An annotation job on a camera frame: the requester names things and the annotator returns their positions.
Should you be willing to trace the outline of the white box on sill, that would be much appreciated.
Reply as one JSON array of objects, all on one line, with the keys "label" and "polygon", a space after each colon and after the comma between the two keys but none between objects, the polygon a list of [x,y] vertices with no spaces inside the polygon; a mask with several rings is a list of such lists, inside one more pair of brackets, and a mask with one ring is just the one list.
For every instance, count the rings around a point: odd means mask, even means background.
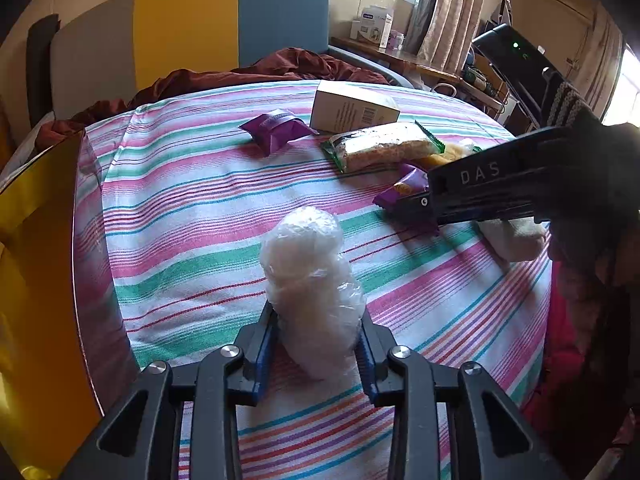
[{"label": "white box on sill", "polygon": [[352,21],[349,38],[385,49],[392,30],[394,14],[384,6],[366,6]]}]

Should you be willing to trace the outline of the purple triangular snack packet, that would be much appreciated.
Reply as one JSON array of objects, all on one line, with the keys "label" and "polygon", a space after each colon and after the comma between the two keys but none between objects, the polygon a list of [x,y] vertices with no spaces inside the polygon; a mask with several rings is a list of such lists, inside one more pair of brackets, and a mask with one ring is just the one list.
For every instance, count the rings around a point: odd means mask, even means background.
[{"label": "purple triangular snack packet", "polygon": [[417,166],[402,162],[399,180],[378,193],[373,203],[383,209],[387,217],[422,232],[438,230],[428,199],[427,173]]}]

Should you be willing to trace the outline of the green-edged cracker package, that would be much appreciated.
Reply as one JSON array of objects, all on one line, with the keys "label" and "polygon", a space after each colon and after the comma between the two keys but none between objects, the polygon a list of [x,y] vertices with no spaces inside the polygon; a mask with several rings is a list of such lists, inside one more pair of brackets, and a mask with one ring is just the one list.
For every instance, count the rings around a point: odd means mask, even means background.
[{"label": "green-edged cracker package", "polygon": [[343,174],[434,154],[446,145],[420,122],[392,122],[331,136],[321,148]]}]

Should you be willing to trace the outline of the beige cardboard box with barcode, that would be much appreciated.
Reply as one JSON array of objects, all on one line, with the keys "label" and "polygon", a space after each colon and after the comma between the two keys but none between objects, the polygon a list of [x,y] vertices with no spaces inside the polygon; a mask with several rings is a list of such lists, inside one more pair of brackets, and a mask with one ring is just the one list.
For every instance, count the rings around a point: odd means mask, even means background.
[{"label": "beige cardboard box with barcode", "polygon": [[327,133],[345,133],[397,122],[395,101],[377,91],[348,82],[321,81],[312,104],[311,128]]}]

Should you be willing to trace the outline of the dark red blanket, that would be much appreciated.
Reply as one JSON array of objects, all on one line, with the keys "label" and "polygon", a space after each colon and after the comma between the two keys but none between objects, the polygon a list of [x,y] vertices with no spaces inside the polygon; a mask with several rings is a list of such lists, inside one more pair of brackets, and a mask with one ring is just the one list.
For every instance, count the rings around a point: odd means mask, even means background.
[{"label": "dark red blanket", "polygon": [[335,56],[301,48],[280,49],[250,66],[228,72],[198,73],[182,68],[157,79],[152,86],[140,90],[128,102],[122,99],[101,100],[66,120],[45,122],[37,133],[34,153],[40,154],[96,122],[175,96],[241,84],[314,79],[366,84],[390,83],[390,78],[376,70],[358,67]]}]

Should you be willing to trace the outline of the patterned curtain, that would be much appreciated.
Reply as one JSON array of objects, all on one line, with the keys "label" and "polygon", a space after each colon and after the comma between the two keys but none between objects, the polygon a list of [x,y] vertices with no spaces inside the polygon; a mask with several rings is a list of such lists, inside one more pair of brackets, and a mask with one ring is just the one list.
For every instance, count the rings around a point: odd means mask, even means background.
[{"label": "patterned curtain", "polygon": [[484,0],[418,0],[414,5],[404,50],[420,63],[460,72],[480,24]]}]

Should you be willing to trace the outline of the wooden side table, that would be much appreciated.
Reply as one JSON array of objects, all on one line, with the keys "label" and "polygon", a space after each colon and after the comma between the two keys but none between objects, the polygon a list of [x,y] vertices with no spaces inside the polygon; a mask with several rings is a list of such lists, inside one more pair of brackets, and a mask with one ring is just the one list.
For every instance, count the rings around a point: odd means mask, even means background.
[{"label": "wooden side table", "polygon": [[457,90],[469,96],[474,102],[487,106],[496,118],[504,111],[504,102],[488,96],[484,91],[466,82],[461,76],[435,70],[427,65],[421,64],[418,59],[409,53],[404,53],[393,49],[377,49],[370,44],[365,44],[357,40],[341,37],[330,39],[332,47],[341,48],[362,56],[372,58],[374,62],[386,63],[394,72],[408,77],[410,74],[418,74],[426,78],[431,84],[450,84]]}]

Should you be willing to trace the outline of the striped bed sheet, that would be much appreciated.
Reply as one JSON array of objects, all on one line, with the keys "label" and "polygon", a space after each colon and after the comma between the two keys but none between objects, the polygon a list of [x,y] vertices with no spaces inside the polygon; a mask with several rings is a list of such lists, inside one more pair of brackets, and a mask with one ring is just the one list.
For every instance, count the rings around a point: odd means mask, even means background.
[{"label": "striped bed sheet", "polygon": [[348,309],[318,312],[330,283],[427,359],[480,363],[516,404],[533,395],[551,288],[537,256],[501,260],[465,222],[431,233],[375,203],[401,177],[390,165],[339,170],[310,134],[265,154],[248,124],[287,112],[308,122],[312,81],[178,96],[90,126],[77,167],[73,264],[81,341],[99,406],[143,367],[192,364],[231,344],[300,275],[286,316],[310,344],[279,344],[265,396],[238,408],[247,479],[381,479],[394,422],[342,349]]}]

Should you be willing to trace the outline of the white plastic-wrapped bundle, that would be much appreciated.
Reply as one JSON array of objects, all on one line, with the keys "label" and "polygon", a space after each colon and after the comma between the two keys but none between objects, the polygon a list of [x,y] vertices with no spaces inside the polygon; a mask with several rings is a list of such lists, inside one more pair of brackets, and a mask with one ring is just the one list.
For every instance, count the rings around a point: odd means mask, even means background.
[{"label": "white plastic-wrapped bundle", "polygon": [[367,301],[343,244],[334,214],[305,206],[283,217],[260,248],[281,344],[312,379],[329,379],[354,366]]}]

